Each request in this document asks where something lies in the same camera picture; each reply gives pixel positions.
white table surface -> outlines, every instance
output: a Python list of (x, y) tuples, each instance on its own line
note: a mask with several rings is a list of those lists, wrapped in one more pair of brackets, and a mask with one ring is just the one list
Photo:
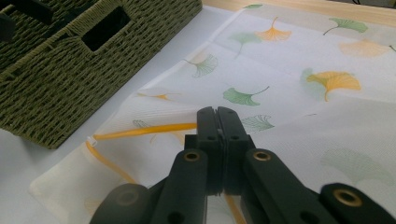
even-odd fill
[(128, 83), (94, 113), (58, 149), (48, 150), (0, 130), (0, 223), (58, 223), (58, 220), (29, 193), (37, 177), (61, 161), (84, 142), (132, 92), (177, 63), (202, 45), (233, 13), (204, 7)]

white cloth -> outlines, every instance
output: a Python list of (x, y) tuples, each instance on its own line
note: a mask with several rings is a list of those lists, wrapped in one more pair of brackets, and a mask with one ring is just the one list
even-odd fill
[[(307, 187), (346, 183), (396, 216), (395, 48), (394, 28), (249, 7), (131, 95), (96, 133), (195, 122), (200, 108), (226, 106), (256, 147), (274, 151)], [(179, 135), (106, 140), (97, 148), (151, 186), (182, 150)], [(35, 180), (31, 192), (62, 223), (88, 223), (122, 182), (82, 144)], [(224, 205), (209, 200), (207, 223), (231, 223)]]

woven basket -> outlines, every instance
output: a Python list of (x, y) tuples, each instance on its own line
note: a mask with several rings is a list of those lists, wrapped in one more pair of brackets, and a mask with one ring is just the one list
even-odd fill
[[(58, 11), (90, 1), (43, 2), (59, 20)], [(120, 7), (130, 21), (92, 50), (84, 35)], [(58, 147), (201, 8), (201, 0), (100, 0), (47, 39), (49, 27), (11, 13), (14, 40), (0, 44), (0, 127)]]

wooden table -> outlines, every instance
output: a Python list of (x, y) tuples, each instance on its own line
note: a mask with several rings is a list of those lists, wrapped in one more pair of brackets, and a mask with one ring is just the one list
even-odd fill
[(263, 3), (396, 27), (396, 9), (382, 7), (358, 6), (324, 0), (203, 0), (203, 3), (210, 7), (231, 11), (251, 4)]

green wicker basket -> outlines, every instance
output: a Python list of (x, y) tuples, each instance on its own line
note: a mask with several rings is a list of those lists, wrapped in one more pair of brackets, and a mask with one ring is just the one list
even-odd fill
[[(90, 3), (61, 2), (43, 1), (56, 21)], [(58, 147), (202, 9), (201, 0), (91, 2), (49, 38), (51, 27), (2, 11), (17, 31), (11, 43), (0, 43), (0, 128)], [(128, 16), (126, 25), (104, 44), (87, 45), (87, 35), (116, 10)]]

